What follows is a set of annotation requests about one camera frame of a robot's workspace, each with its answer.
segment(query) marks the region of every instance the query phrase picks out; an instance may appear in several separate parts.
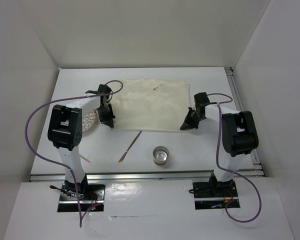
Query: wooden skewer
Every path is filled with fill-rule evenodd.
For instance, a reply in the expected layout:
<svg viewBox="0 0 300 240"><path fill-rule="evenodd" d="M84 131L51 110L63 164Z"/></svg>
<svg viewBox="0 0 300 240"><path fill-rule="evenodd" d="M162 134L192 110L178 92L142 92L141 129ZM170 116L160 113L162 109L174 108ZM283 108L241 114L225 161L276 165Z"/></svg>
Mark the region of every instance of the wooden skewer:
<svg viewBox="0 0 300 240"><path fill-rule="evenodd" d="M82 158L83 160L86 160L88 163L91 163L87 158L85 158L84 156L80 155L80 158Z"/></svg>
<svg viewBox="0 0 300 240"><path fill-rule="evenodd" d="M140 136L142 131L140 131L138 133L138 135L134 138L134 140L132 141L132 143L130 144L130 146L128 147L128 149L125 151L125 153L122 155L122 157L120 158L120 160L118 161L118 164L122 163L122 161L125 159L128 151L130 150L130 148L133 146L133 144L135 144L135 142L137 141L138 137Z"/></svg>

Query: wrinkled cloth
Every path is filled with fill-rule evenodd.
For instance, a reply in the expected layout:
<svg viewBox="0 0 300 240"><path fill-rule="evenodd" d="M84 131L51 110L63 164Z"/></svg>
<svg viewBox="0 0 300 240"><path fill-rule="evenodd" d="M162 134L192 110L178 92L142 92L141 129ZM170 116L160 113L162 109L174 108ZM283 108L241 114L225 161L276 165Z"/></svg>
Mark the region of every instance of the wrinkled cloth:
<svg viewBox="0 0 300 240"><path fill-rule="evenodd" d="M115 130L179 133L190 106L188 83L154 78L122 80L112 96ZM119 83L110 85L113 91Z"/></svg>

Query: white table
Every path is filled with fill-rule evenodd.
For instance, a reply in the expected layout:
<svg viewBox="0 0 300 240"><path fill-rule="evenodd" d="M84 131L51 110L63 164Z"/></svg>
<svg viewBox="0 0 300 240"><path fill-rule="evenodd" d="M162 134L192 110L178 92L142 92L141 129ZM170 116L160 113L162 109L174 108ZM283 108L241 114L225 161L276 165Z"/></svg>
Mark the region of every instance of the white table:
<svg viewBox="0 0 300 240"><path fill-rule="evenodd" d="M157 78L172 81L185 81L190 84L190 102L194 105L194 95L200 92L224 93L232 96L228 79L223 67L178 67L178 68L107 68L107 69L61 69L53 100L82 96L87 90L97 90L99 84L114 79ZM211 101L224 100L213 96ZM235 103L227 103L225 107L236 109ZM61 161L52 142L47 138L50 122L50 106L38 152L43 156ZM109 127L97 124L83 134L79 145L80 154L91 163L82 160L86 173L140 173L140 172L175 172L175 171L207 171L216 166L218 124L206 119L190 133L142 132L138 140L126 155L124 161L118 160L127 150L138 132L110 130ZM164 166L154 163L152 152L157 146L165 146L170 157ZM220 152L220 161L226 153ZM247 155L240 169L252 169L252 158ZM31 170L32 175L64 174L62 167L45 162L36 157Z"/></svg>
<svg viewBox="0 0 300 240"><path fill-rule="evenodd" d="M250 223L229 219L224 209L195 210L191 180L107 182L104 211L88 213L79 228L77 212L58 213L60 193L49 182L22 183L5 240L293 240L273 178L251 178L262 210ZM61 182L53 185L60 187ZM240 208L233 217L247 220L258 211L254 188L236 179Z"/></svg>

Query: purple cable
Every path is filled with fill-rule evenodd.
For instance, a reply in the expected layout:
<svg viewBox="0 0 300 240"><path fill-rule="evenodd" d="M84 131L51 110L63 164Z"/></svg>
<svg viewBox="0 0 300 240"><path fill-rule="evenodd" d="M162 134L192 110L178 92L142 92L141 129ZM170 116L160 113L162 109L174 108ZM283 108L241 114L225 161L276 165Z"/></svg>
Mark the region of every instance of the purple cable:
<svg viewBox="0 0 300 240"><path fill-rule="evenodd" d="M223 168L223 167L221 167L220 164L219 164L219 151L220 151L221 133L222 133L222 111L221 111L220 104L231 103L231 102L233 101L233 98L230 97L230 96L228 96L228 95L226 95L226 94L223 94L223 93L211 93L211 94L207 94L207 96L211 96L211 95L221 95L221 96L225 96L225 97L227 97L227 98L230 99L229 101L221 101L221 102L219 102L219 103L216 105L216 106L218 107L218 110L219 110L219 132L218 132L218 142L217 142L217 145L216 145L216 155L215 155L216 166L217 166L219 169L221 169L221 170L223 170L223 171L225 171L225 172L228 172L228 173L234 173L234 174L240 176L241 178L247 180L247 181L253 186L253 188L255 189L256 194L258 195L258 199L259 199L259 209L258 209L258 212L256 213L256 215L255 215L253 218L248 219L248 220L239 220L239 219L236 219L236 218L234 218L233 216L231 216L231 215L229 214L229 212L228 212L228 205L229 205L230 203L232 203L234 200L229 201L229 202L225 205L224 209L225 209L226 214L227 214L227 215L229 216L229 218L231 218L232 220L234 220L234 221L236 221L236 222L238 222L238 223L250 223L250 222L252 222L253 220L255 220L255 219L260 215L261 208L262 208L261 196L260 196L260 193L259 193L259 191L258 191L258 189L257 189L257 186L256 186L249 178L247 178L246 176L243 176L242 174L237 173L237 172L233 172L233 171L231 171L231 170L229 170L229 169Z"/></svg>
<svg viewBox="0 0 300 240"><path fill-rule="evenodd" d="M63 164L61 162L57 162L57 161L53 161L51 159L48 159L42 155L40 155L39 153L37 153L37 151L31 146L30 144L30 141L29 141L29 137L28 137L28 128L29 128L29 123L30 123L30 120L32 119L32 117L36 114L36 112L38 112L40 109L46 107L46 106L49 106L50 104L54 104L54 103L58 103L58 102L63 102L63 101L69 101L69 100L77 100L77 99L86 99L86 98L95 98L95 97L106 97L106 96L112 96L113 94L116 94L118 92L120 92L122 90L122 88L124 87L124 84L119 81L119 80L111 80L111 81L108 81L105 85L108 85L110 83L113 83L113 82L117 82L117 83L120 83L121 84L121 87L118 91L114 91L114 92L111 92L111 93L100 93L100 94L96 94L96 95L90 95L90 96L76 96L76 97L69 97L69 98L62 98L62 99L57 99L57 100L53 100L53 101L50 101L50 102L47 102L45 104L42 104L41 106L39 106L38 108L36 108L31 114L30 116L28 117L28 119L26 120L26 123L25 123L25 127L24 127L24 137L25 137L25 142L27 144L27 146L29 147L29 149L31 150L31 152L33 152L36 156L38 156L39 158L43 159L43 160L46 160L47 162L49 163L53 163L53 164L58 164L60 166L63 166L67 169L69 169L72 177L73 177L73 180L74 180L74 187L75 187L75 193L76 193L76 200L77 200L77 204L78 204L78 211L79 211L79 217L80 217L80 228L82 227L82 220L84 218L84 216L86 215L86 213L88 211L90 211L92 208L100 205L101 203L98 203L98 204L95 204L91 207L89 207L85 213L82 215L82 211L81 211L81 205L80 205L80 199L79 199L79 188L78 188L78 184L77 184L77 180L76 180L76 176L75 176L75 173L74 171L71 169L71 167L69 167L68 165L66 164Z"/></svg>

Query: purple wire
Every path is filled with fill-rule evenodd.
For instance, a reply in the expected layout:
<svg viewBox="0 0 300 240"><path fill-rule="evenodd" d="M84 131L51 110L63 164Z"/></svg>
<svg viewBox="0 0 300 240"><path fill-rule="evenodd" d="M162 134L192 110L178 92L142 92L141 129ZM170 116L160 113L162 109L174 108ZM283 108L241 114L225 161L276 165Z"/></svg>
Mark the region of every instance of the purple wire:
<svg viewBox="0 0 300 240"><path fill-rule="evenodd" d="M68 165L66 164L63 164L61 162L57 162L57 161L53 161L51 159L48 159L42 155L40 155L30 144L30 141L29 141L29 137L28 137L28 128L29 128L29 123L30 123L30 120L32 119L32 117L36 114L36 112L38 112L40 109L46 107L46 106L49 106L50 104L54 104L54 103L58 103L58 102L63 102L63 101L69 101L69 100L77 100L77 99L86 99L86 98L95 98L95 97L105 97L105 96L112 96L113 94L116 94L118 92L120 92L122 90L122 88L124 87L124 84L119 81L119 80L111 80L111 81L108 81L106 83L106 85L110 84L110 83L113 83L113 82L117 82L117 83L120 83L121 84L121 87L119 90L117 91L114 91L114 92L111 92L111 93L100 93L100 94L95 94L95 95L90 95L90 96L75 96L75 97L68 97L68 98L62 98L62 99L57 99L57 100L53 100L53 101L49 101L45 104L42 104L41 106L37 107L31 114L30 116L28 117L28 119L26 120L26 123L25 123L25 127L24 127L24 137L25 137L25 142L27 144L27 146L29 147L29 149L31 150L31 152L33 152L36 156L38 156L39 158L49 162L49 163L53 163L53 164L58 164L60 166L63 166L67 169L69 169L72 177L73 177L73 181L74 181L74 187L75 187L75 193L76 193L76 200L77 200L77 204L78 204L78 211L79 211L79 217L80 217L80 228L82 227L82 220L84 218L84 216L86 215L86 213L88 211L90 211L92 208L98 206L99 204L95 204L91 207L89 207L85 213L82 215L82 211L81 211L81 205L80 205L80 199L79 199L79 188L78 188L78 184L77 184L77 180L76 180L76 176L75 176L75 173L74 171L71 169L71 167L69 167Z"/></svg>
<svg viewBox="0 0 300 240"><path fill-rule="evenodd" d="M259 209L258 209L258 212L256 213L256 215L251 218L251 219L248 219L248 220L239 220L239 219L236 219L234 218L233 216L231 216L228 212L228 205L230 203L232 203L234 200L232 201L228 201L228 203L225 205L224 209L225 209L225 212L226 214L229 216L229 218L231 218L232 220L238 222L238 223L250 223L252 222L253 220L255 220L259 215L260 215L260 212L261 212L261 208L262 208L262 201L261 201L261 196L260 196L260 193L259 193L259 190L257 189L257 186L249 179L247 178L246 176L243 176L242 174L240 173L237 173L237 172L233 172L229 169L226 169L226 168L223 168L220 166L219 164L219 151L220 151L220 144L221 144L221 133L222 133L222 111L221 111L221 107L220 107L220 104L225 104L225 103L231 103L233 101L233 98L226 95L226 94L223 94L223 93L211 93L211 94L207 94L207 96L211 96L211 95L221 95L221 96L225 96L231 100L229 101L221 101L217 104L217 107L218 107L218 110L219 110L219 132L218 132L218 142L217 142L217 145L216 145L216 155L215 155L215 160L216 160L216 166L225 171L225 172L228 172L228 173L234 173L238 176L240 176L241 178L247 180L252 186L253 188L255 189L256 191L256 194L258 195L258 200L259 200Z"/></svg>

